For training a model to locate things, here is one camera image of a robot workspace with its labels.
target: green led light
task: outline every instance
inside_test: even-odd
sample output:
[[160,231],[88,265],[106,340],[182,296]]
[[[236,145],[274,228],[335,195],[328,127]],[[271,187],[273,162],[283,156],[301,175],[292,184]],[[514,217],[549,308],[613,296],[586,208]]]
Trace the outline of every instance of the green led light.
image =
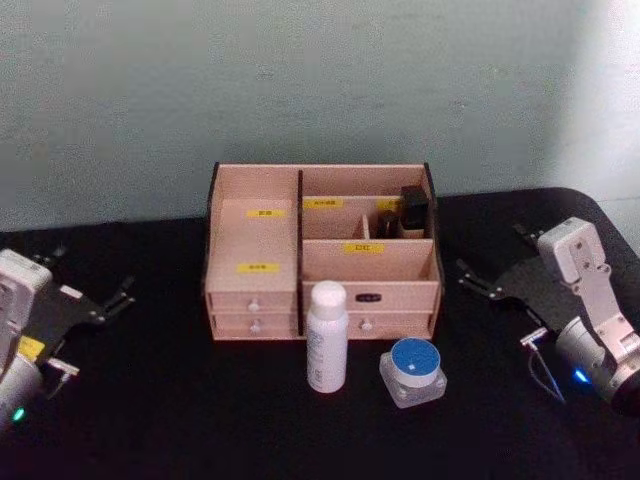
[[24,416],[27,414],[27,412],[24,410],[24,408],[20,407],[18,410],[16,410],[13,414],[13,421],[14,422],[19,422],[20,420],[22,420],[24,418]]

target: yellow sticker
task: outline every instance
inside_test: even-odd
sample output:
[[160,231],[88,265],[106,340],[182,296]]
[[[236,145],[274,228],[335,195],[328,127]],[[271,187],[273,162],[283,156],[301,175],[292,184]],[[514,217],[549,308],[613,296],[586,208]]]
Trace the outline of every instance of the yellow sticker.
[[279,273],[279,263],[239,263],[237,273]]
[[345,243],[345,253],[383,253],[384,243]]
[[284,216],[284,210],[247,210],[247,217],[251,218],[276,218]]
[[18,344],[18,352],[24,355],[29,361],[35,363],[38,359],[38,355],[44,349],[44,343],[39,342],[35,338],[20,337],[20,343]]
[[380,198],[376,202],[378,210],[391,210],[395,212],[400,209],[402,205],[402,198]]
[[307,198],[304,201],[304,208],[342,208],[343,205],[342,198]]

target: black tablecloth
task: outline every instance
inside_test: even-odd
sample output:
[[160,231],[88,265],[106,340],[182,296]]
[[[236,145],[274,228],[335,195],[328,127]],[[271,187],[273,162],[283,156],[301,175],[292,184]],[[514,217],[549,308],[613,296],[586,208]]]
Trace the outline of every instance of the black tablecloth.
[[100,332],[72,335],[60,357],[81,367],[0,440],[0,478],[634,478],[638,422],[619,417],[544,347],[566,407],[528,375],[517,305],[462,290],[455,259],[495,278],[530,249],[516,222],[594,222],[612,281],[640,321],[640,261],[600,208],[570,190],[440,200],[447,276],[435,343],[443,399],[398,410],[378,373],[392,342],[351,342],[347,382],[333,395],[305,378],[304,342],[213,343],[200,296],[202,219],[115,223],[4,234],[22,253],[63,243],[60,282],[106,299],[126,274],[138,302]]

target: wooden organizer box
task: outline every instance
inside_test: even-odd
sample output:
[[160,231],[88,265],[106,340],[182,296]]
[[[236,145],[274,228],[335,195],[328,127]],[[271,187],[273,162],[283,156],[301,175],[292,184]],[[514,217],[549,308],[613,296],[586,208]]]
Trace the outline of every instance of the wooden organizer box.
[[[425,238],[373,238],[400,189],[429,198]],[[303,339],[313,286],[347,290],[349,338],[431,338],[443,293],[424,165],[219,165],[209,196],[204,296],[215,340]]]

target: drawer knob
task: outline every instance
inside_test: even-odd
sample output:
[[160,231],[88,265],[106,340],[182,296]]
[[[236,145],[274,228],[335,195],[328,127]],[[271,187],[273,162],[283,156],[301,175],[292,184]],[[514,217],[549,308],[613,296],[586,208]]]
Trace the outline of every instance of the drawer knob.
[[249,327],[249,331],[251,333],[260,333],[262,330],[262,326],[260,325],[260,320],[254,320],[251,326]]
[[363,320],[360,324],[360,330],[362,330],[363,332],[370,332],[371,330],[373,330],[373,323],[371,323],[367,319]]
[[258,313],[260,311],[260,304],[258,303],[258,299],[254,298],[253,300],[251,300],[251,302],[247,306],[247,309],[251,313]]

